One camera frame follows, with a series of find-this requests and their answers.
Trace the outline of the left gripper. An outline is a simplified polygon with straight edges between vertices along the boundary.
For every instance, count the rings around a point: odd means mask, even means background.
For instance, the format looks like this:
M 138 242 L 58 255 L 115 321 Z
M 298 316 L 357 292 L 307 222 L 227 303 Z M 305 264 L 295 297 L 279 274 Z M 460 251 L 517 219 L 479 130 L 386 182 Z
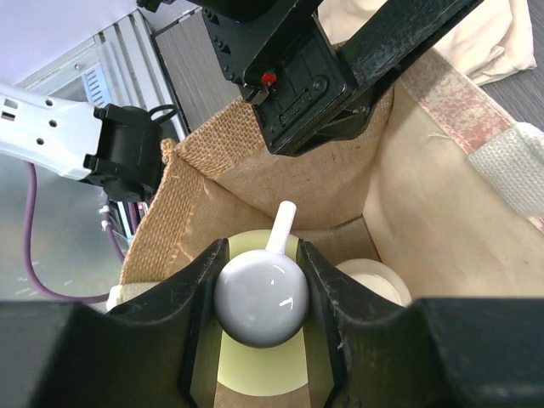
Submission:
M 389 0 L 340 49 L 317 1 L 199 1 L 224 78 L 251 105 L 268 151 L 300 156 L 357 137 L 400 76 L 479 0 Z

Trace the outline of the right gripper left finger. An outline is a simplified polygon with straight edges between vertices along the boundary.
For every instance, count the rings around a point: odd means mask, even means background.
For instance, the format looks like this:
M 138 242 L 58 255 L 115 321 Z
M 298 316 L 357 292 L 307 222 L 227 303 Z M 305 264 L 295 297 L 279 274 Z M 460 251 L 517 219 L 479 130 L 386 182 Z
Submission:
M 216 240 L 192 263 L 102 314 L 78 302 L 1 305 L 4 407 L 211 407 L 222 330 Z

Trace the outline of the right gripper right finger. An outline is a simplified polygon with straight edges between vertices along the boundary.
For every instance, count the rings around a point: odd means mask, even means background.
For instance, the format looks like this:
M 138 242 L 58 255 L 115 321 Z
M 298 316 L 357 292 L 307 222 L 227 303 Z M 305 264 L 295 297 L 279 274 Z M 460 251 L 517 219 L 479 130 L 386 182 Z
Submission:
M 540 407 L 543 302 L 431 297 L 401 307 L 308 241 L 303 326 L 313 407 Z

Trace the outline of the yellow pump lotion bottle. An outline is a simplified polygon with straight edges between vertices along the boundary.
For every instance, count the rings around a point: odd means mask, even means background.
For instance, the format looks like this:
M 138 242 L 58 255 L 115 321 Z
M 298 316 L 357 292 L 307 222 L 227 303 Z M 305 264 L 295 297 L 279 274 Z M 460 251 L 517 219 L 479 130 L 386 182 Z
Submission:
M 287 394 L 308 381 L 302 325 L 309 285 L 295 262 L 296 211 L 283 201 L 271 230 L 229 238 L 229 261 L 214 292 L 223 329 L 218 381 L 239 394 Z

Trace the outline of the beige bottle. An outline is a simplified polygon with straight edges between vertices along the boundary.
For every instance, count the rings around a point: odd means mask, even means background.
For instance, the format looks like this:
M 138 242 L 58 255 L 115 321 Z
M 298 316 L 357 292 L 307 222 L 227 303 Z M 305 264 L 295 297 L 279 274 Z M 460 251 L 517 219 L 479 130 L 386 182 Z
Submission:
M 384 263 L 356 258 L 339 263 L 336 268 L 390 302 L 403 307 L 412 302 L 405 282 Z

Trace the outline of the burlap canvas tote bag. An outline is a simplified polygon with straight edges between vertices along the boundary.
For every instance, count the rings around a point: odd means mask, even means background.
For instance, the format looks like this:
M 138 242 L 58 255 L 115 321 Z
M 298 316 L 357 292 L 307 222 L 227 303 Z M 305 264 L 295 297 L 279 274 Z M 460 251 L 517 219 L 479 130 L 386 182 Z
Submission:
M 297 243 L 310 242 L 334 267 L 356 258 L 387 265 L 408 287 L 408 306 L 421 298 L 543 302 L 543 134 L 434 51 L 385 93 L 353 140 L 272 155 L 238 99 L 160 150 L 161 183 L 109 310 L 216 240 L 271 230 L 282 201 L 297 205 Z M 213 405 L 313 407 L 308 382 L 258 397 L 218 379 Z

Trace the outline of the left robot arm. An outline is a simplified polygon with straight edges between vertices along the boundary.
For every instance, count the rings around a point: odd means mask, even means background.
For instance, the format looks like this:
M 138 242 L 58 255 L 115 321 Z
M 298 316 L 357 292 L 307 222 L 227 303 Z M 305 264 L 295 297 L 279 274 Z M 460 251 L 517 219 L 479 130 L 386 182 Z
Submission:
M 476 7 L 469 0 L 387 1 L 339 49 L 316 1 L 204 1 L 203 21 L 224 78 L 255 115 L 268 151 L 300 156 L 362 133 L 399 77 Z M 162 124 L 151 110 L 46 97 L 1 86 L 1 151 L 100 187 L 116 201 L 149 201 L 161 177 Z

